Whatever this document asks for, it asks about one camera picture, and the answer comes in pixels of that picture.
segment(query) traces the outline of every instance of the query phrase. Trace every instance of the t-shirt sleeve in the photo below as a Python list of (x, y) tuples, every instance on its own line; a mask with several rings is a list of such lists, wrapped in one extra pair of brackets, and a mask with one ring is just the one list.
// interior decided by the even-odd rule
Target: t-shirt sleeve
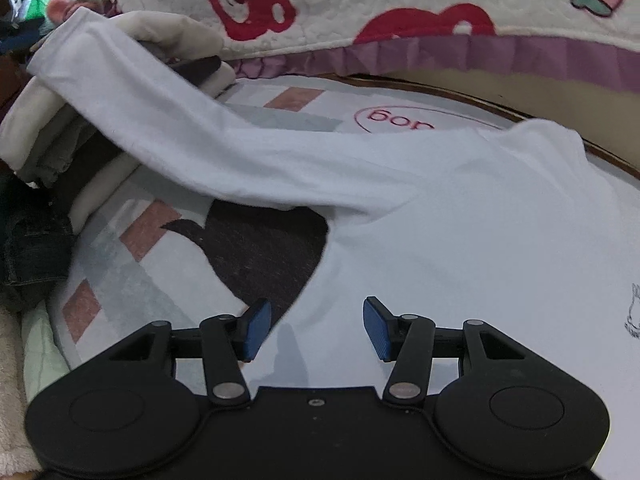
[(28, 69), (121, 148), (198, 192), (374, 216), (417, 192), (415, 177), (392, 162), (392, 136), (252, 126), (87, 9), (53, 33)]

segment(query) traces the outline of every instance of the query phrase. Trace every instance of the blue gripper pad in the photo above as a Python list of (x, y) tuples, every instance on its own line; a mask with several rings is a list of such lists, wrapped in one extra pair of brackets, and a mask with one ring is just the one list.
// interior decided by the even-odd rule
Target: blue gripper pad
[(247, 327), (246, 340), (244, 341), (244, 361), (253, 361), (264, 343), (271, 328), (271, 303), (264, 301)]
[(362, 318), (364, 320), (364, 328), (369, 334), (369, 339), (371, 339), (379, 359), (389, 361), (391, 358), (391, 341), (389, 341), (386, 322), (373, 305), (369, 303), (369, 300), (365, 300), (362, 307)]

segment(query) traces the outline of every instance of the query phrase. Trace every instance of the beige fabric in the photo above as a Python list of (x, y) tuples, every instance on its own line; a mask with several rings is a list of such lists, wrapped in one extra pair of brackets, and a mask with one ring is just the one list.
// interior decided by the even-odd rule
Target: beige fabric
[(0, 305), (0, 476), (40, 468), (24, 434), (25, 408), (20, 326)]
[[(135, 40), (155, 43), (167, 57), (199, 59), (216, 56), (222, 49), (222, 37), (213, 28), (179, 14), (140, 10), (115, 16), (111, 22)], [(0, 159), (19, 171), (41, 129), (64, 104), (59, 95), (32, 78), (0, 123)]]
[(453, 90), (576, 130), (640, 169), (640, 94), (579, 81), (480, 70), (413, 70), (388, 76)]
[(134, 40), (155, 43), (168, 57), (201, 59), (222, 50), (215, 29), (180, 14), (136, 10), (114, 16), (111, 23)]
[(129, 153), (123, 152), (108, 162), (82, 188), (69, 211), (69, 219), (75, 235), (82, 230), (89, 216), (106, 202), (139, 165), (140, 163)]
[(33, 77), (0, 123), (0, 158), (18, 171), (24, 165), (40, 130), (65, 101)]

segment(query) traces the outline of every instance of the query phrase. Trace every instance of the metal screw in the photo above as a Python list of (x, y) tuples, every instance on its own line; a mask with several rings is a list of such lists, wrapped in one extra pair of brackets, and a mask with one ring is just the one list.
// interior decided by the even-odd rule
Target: metal screw
[(420, 386), (413, 383), (396, 383), (389, 388), (389, 393), (396, 399), (413, 399), (420, 395)]
[(213, 394), (219, 399), (235, 399), (244, 394), (244, 386), (238, 383), (220, 383), (213, 387)]

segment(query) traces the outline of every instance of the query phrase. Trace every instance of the purple ruffle trim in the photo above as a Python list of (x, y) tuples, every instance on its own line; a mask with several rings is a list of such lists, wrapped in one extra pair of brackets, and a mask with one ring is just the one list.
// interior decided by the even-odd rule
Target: purple ruffle trim
[(418, 68), (529, 73), (640, 93), (640, 53), (540, 36), (422, 36), (231, 62), (240, 77), (383, 75)]

